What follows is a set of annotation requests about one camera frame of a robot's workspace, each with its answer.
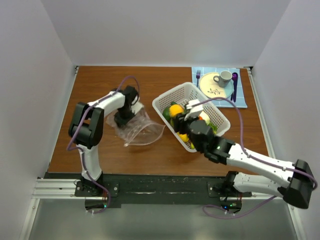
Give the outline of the fake white radish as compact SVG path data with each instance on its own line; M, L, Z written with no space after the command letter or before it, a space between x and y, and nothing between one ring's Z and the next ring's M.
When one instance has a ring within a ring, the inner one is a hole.
M207 115L207 113L205 113L204 111L202 111L199 116L203 117L204 118L204 121L207 125L210 124L211 120L210 120L210 117Z

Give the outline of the clear zip top bag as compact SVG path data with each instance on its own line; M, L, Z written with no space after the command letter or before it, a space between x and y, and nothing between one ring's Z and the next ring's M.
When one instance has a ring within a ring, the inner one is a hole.
M144 107L123 127L117 126L115 115L116 111L109 114L106 123L124 140L125 147L146 146L156 142L163 135L165 125L151 120Z

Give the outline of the fake yellow lemon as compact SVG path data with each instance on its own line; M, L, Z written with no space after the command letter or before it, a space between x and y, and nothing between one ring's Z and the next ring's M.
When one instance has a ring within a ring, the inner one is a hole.
M184 108L179 104L174 104L169 107L169 115L171 118L174 118L177 114L184 112Z

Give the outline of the fake green lime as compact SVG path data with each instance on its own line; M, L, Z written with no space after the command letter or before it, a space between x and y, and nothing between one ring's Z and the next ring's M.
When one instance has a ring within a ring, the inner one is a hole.
M162 116L165 118L165 120L166 120L167 122L170 122L170 121L171 121L170 108L169 108L169 107L166 107L166 108L163 110Z

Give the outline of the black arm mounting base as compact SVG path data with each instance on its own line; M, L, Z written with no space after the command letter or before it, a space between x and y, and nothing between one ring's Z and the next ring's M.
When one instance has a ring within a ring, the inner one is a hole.
M87 209L120 208L124 204L151 205L225 205L231 199L241 206L242 197L251 192L239 193L231 186L230 179L216 176L168 176L103 174L98 184L84 179L76 181L76 197L96 197L85 202Z

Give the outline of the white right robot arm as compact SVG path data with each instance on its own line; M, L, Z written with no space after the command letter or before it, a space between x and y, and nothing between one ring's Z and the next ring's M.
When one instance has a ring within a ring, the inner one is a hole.
M254 176L228 173L221 187L227 196L258 192L280 197L300 209L309 208L312 192L318 185L306 161L282 161L247 150L242 144L215 135L212 128L197 116L186 117L186 114L179 113L173 117L172 123L174 131L187 134L196 151L211 162L255 173Z

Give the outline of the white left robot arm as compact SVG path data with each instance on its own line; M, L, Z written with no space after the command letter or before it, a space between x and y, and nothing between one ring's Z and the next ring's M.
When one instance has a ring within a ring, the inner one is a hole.
M123 128L142 107L138 90L130 85L124 90L113 89L96 101L76 104L68 130L71 140L67 150L78 150L82 166L80 187L92 196L99 196L105 191L98 154L105 117L115 111L115 124Z

